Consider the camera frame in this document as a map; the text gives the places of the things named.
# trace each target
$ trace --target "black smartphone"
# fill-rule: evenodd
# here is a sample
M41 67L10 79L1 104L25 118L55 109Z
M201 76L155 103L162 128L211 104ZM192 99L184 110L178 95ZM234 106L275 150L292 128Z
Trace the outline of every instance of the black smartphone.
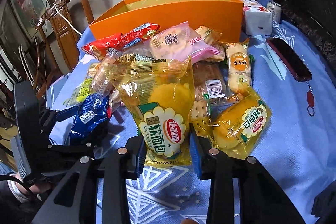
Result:
M311 72L305 63L283 39L266 38L266 42L277 53L296 81L305 82L311 80Z

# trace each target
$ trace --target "orange cardboard box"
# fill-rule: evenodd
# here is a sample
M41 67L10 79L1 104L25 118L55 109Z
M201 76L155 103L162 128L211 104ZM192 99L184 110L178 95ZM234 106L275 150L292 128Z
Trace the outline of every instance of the orange cardboard box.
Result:
M96 39L116 32L127 33L146 23L160 30L188 21L223 32L221 40L239 41L243 17L240 0L123 0L90 24Z

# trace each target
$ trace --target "beverage can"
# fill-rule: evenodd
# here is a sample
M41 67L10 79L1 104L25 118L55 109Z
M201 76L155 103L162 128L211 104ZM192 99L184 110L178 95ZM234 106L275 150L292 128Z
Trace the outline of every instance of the beverage can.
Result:
M272 12L273 14L273 20L277 23L280 23L280 18L281 18L281 5L273 2L273 1L269 1L267 3L266 8Z

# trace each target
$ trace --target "silver screw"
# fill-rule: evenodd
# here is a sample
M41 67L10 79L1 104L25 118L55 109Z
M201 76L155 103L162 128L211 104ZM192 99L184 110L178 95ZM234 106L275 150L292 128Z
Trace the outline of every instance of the silver screw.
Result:
M217 148L210 148L209 153L211 155L217 155L219 153L219 150Z
M257 159L255 157L250 156L250 157L247 158L247 162L249 164L255 164L257 162Z
M126 147L121 147L118 149L118 154L119 155L123 155L123 154L126 154L127 153L127 148Z
M81 159L79 160L81 164L85 164L90 160L90 158L88 156L84 156L81 157Z

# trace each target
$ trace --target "pink snack package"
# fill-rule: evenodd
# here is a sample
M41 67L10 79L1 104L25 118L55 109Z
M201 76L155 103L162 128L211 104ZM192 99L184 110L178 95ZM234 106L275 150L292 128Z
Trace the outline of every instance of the pink snack package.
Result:
M207 45L200 35L189 27L188 22L170 27L146 40L154 59L177 59L184 61L191 56L192 64L219 55L214 47Z

